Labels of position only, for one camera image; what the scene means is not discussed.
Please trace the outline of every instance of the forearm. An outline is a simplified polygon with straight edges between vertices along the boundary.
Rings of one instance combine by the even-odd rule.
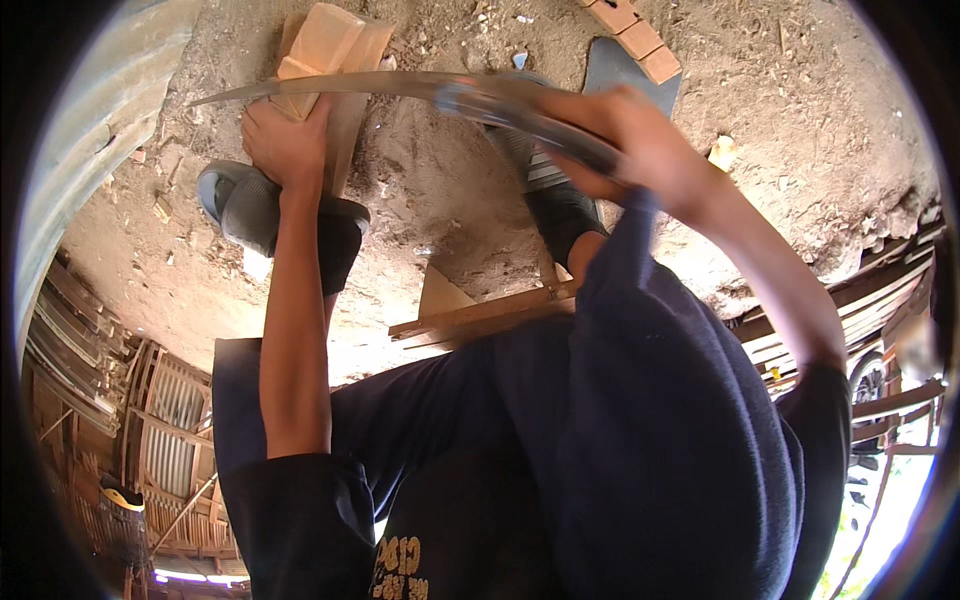
[[[260,411],[268,458],[330,451],[316,196],[310,189],[291,188],[280,197],[285,208],[260,355]]]
[[[686,224],[740,270],[801,369],[817,364],[844,371],[843,326],[827,290],[729,178],[716,172],[707,179]]]

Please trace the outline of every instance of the tire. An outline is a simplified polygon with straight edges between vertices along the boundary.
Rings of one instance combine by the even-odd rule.
[[[850,402],[862,404],[883,397],[886,382],[886,369],[883,366],[883,354],[868,352],[860,359],[850,375]]]

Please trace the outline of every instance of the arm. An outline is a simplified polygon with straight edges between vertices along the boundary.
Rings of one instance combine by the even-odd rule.
[[[656,106],[635,89],[620,87],[598,96],[547,97],[543,107],[617,145],[625,156],[617,178],[657,193],[667,213],[731,259],[802,370],[846,369],[843,328],[823,285],[730,178],[698,155]],[[564,156],[553,158],[591,197],[617,202],[623,196],[616,183]]]
[[[260,357],[267,458],[330,452],[326,323],[317,256],[317,209],[329,102],[303,123],[269,103],[243,115],[244,150],[282,186],[280,226]]]

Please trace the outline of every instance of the dark shorts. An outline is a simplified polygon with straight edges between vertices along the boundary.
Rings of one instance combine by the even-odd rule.
[[[514,437],[575,595],[596,595],[596,582],[640,593],[629,564],[702,576],[724,595],[779,593],[802,519],[801,450],[736,339],[650,257],[655,213],[643,198],[628,203],[575,316],[331,395],[333,452],[363,463],[377,519],[405,474]],[[258,368],[257,341],[218,341],[221,472],[266,457]]]

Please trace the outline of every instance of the sawdust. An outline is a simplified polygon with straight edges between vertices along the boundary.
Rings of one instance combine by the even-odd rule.
[[[208,161],[247,160],[242,104],[184,106],[270,77],[284,15],[311,4],[209,0],[145,163],[117,169],[63,239],[125,324],[202,369],[212,366],[215,338],[262,333],[270,280],[243,273],[242,252],[194,196]],[[337,4],[395,22],[388,53],[401,70],[508,70],[525,48],[527,68],[571,90],[583,84],[590,40],[605,34],[573,0],[500,0],[479,10],[472,0]],[[704,154],[718,134],[733,138],[731,176],[818,274],[843,276],[878,236],[908,234],[936,196],[932,162],[893,69],[848,7],[675,4],[635,2],[684,66],[675,122]],[[427,260],[477,300],[537,285],[540,241],[518,186],[470,122],[423,101],[374,97],[347,196],[368,207],[372,227],[330,331],[333,385],[423,356],[391,343],[386,327],[416,318]],[[166,225],[152,211],[158,198],[173,209]],[[613,224],[617,211],[604,213]],[[729,260],[698,234],[664,216],[658,237],[658,259],[721,317],[756,305]]]

